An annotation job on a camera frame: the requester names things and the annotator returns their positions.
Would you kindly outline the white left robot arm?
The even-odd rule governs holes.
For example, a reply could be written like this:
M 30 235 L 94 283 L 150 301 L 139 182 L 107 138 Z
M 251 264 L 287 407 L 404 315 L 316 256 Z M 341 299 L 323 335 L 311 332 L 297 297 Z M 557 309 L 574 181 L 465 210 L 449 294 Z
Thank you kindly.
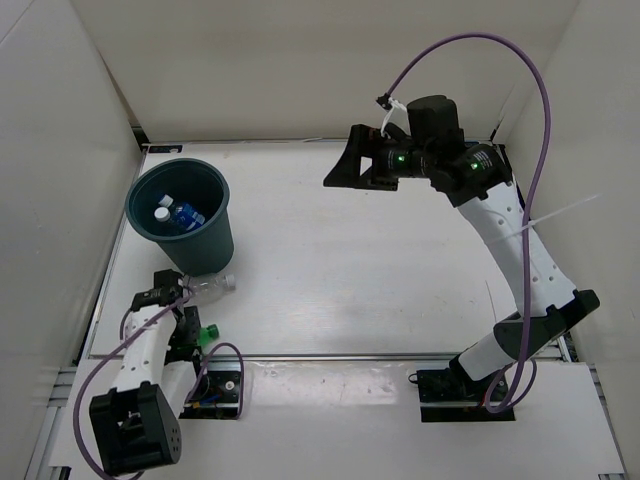
M 153 287 L 134 295 L 120 370 L 89 405 L 102 471 L 110 477 L 174 465 L 181 457 L 184 403 L 210 386 L 199 369 L 197 308 L 178 303 L 185 298 L 183 275 L 173 270 L 156 272 Z

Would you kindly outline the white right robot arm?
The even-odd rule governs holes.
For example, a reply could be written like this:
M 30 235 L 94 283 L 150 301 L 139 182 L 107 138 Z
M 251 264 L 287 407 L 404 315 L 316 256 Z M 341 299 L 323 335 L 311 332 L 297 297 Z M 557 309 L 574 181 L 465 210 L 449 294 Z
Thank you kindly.
M 511 170 L 494 147 L 466 141 L 453 100 L 422 97 L 406 110 L 408 132 L 393 123 L 351 126 L 345 150 L 323 184 L 394 191 L 404 178 L 426 179 L 478 233 L 517 311 L 449 363 L 450 390 L 470 400 L 491 376 L 530 359 L 598 309 L 600 300 L 594 291 L 579 289 L 538 234 L 524 226 Z

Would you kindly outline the green plastic soda bottle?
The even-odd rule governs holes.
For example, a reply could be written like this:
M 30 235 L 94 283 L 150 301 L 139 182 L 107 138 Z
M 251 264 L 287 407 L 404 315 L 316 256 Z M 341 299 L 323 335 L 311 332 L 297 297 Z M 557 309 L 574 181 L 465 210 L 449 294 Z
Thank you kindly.
M 199 332 L 198 345 L 205 348 L 219 339 L 220 333 L 216 324 L 202 327 Z

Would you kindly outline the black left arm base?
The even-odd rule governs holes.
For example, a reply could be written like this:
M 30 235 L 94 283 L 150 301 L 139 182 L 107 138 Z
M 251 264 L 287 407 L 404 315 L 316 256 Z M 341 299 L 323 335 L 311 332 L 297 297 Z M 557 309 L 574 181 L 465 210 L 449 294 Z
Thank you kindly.
M 211 362 L 180 419 L 238 420 L 244 399 L 244 375 L 238 361 Z

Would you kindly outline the light blue label water bottle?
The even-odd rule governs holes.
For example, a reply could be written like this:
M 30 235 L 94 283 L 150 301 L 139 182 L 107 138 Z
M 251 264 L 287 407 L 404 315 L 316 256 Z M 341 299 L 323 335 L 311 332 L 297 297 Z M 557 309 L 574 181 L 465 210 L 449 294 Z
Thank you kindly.
M 172 232 L 171 213 L 168 208 L 162 206 L 156 208 L 154 221 L 158 235 L 168 236 Z

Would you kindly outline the dark blue label water bottle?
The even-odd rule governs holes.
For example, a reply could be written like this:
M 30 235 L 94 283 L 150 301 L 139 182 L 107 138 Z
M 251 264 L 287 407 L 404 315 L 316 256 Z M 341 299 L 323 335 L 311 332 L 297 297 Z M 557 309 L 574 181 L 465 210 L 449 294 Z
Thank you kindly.
M 179 234 L 197 230 L 206 222 L 205 216 L 200 214 L 192 205 L 186 202 L 177 202 L 169 195 L 164 195 L 159 200 L 159 206 L 169 209 L 172 228 Z

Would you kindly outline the clear unlabelled plastic bottle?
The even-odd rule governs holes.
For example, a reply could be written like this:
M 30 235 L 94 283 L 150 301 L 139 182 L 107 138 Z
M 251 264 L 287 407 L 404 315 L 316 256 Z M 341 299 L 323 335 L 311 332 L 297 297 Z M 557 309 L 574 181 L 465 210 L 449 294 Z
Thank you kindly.
M 191 300 L 197 306 L 214 303 L 236 289 L 233 274 L 208 274 L 197 277 L 185 276 L 183 285 L 191 294 Z

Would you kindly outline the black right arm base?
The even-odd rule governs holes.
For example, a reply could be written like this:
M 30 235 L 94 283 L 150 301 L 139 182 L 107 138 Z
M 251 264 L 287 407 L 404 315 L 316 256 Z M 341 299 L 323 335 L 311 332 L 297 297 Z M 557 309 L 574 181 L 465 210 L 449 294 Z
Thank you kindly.
M 418 389 L 422 423 L 481 423 L 515 421 L 513 409 L 490 413 L 486 409 L 489 376 L 471 386 L 459 382 L 449 368 L 427 366 L 410 373 L 410 384 Z

